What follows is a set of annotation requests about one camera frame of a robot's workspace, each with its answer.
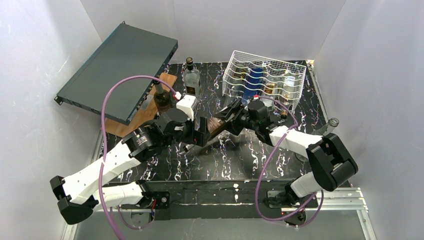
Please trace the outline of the blue square glass bottle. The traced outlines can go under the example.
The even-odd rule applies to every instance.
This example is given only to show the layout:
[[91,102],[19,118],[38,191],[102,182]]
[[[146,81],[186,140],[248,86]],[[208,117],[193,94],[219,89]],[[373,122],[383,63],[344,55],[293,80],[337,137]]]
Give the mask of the blue square glass bottle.
[[253,68],[248,76],[246,77],[245,81],[245,89],[243,91],[242,96],[242,104],[244,106],[247,106],[250,102],[250,99],[257,95],[260,91],[259,89],[262,88],[263,83],[263,69],[262,68]]

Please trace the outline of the dark green wine bottle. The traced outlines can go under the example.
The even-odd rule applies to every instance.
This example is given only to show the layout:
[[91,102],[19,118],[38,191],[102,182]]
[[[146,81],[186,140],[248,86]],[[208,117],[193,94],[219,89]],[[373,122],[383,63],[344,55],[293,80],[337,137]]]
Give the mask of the dark green wine bottle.
[[231,126],[230,119],[211,117],[207,122],[207,130],[210,133],[209,141],[227,130]]

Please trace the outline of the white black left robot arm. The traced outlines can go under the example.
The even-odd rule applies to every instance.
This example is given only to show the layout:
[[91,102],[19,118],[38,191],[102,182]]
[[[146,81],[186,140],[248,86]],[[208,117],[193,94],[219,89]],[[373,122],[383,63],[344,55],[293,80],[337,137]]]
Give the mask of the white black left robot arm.
[[195,120],[177,108],[162,113],[158,119],[146,121],[121,139],[112,150],[84,169],[66,176],[54,176],[50,186],[65,222],[74,225],[86,220],[102,204],[99,188],[109,181],[159,155],[175,143],[203,147],[210,138],[208,120]]

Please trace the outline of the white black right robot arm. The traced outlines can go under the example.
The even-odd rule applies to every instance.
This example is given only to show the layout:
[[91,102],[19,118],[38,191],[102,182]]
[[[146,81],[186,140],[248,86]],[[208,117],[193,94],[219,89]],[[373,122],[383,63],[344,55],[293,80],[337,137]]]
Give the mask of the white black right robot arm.
[[213,115],[207,125],[212,138],[222,131],[239,135],[249,129],[261,142],[307,158],[311,172],[285,186],[284,197],[290,200],[320,190],[332,192],[358,172],[358,165],[336,134],[307,134],[282,125],[280,120],[260,100],[244,106],[237,99]]

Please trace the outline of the dark bottle on wooden board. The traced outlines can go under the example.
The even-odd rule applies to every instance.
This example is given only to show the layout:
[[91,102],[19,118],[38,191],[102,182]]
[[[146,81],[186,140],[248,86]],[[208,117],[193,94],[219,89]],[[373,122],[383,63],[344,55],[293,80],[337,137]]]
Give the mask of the dark bottle on wooden board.
[[153,81],[156,92],[153,95],[153,100],[157,108],[158,114],[161,115],[172,108],[171,95],[167,90],[164,90],[162,84],[156,80]]

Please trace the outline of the clear square bottle black cap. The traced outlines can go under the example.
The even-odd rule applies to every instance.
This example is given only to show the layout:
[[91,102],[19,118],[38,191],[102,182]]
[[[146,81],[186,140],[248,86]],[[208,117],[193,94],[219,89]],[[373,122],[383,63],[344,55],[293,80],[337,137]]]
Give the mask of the clear square bottle black cap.
[[194,67],[192,57],[186,58],[186,68],[182,77],[187,94],[199,98],[201,94],[200,71]]

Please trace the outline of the clear bottle white label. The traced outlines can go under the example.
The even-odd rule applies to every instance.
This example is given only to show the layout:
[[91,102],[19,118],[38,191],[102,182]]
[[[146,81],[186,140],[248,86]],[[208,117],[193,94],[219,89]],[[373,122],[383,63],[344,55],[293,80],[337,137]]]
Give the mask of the clear bottle white label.
[[277,93],[280,94],[278,100],[288,109],[281,111],[281,117],[287,119],[289,112],[293,113],[298,104],[298,94],[296,90],[299,81],[296,76],[291,73],[286,73],[280,77],[279,80],[280,81],[277,83],[277,87],[279,87]]

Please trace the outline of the dark grey rack server box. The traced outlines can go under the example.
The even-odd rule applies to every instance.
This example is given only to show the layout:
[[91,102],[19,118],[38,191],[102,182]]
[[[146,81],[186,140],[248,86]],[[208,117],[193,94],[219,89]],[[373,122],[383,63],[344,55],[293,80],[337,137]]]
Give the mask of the dark grey rack server box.
[[[56,94],[55,101],[94,114],[102,113],[104,98],[122,79],[158,78],[178,49],[176,39],[122,22]],[[153,88],[152,80],[127,81],[110,95],[105,117],[128,125]]]

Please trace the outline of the brown wooden board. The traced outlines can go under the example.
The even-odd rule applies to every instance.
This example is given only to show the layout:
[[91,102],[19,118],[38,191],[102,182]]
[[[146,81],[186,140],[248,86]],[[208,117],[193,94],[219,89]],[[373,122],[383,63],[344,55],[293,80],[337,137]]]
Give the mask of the brown wooden board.
[[146,100],[140,105],[140,108],[137,110],[134,118],[131,120],[129,125],[119,123],[112,119],[105,119],[105,131],[106,133],[118,136],[125,137],[130,132],[134,131],[137,127],[143,124],[146,121],[152,120],[157,114],[157,107],[153,101],[154,93],[156,89],[153,87],[152,90],[147,95]]

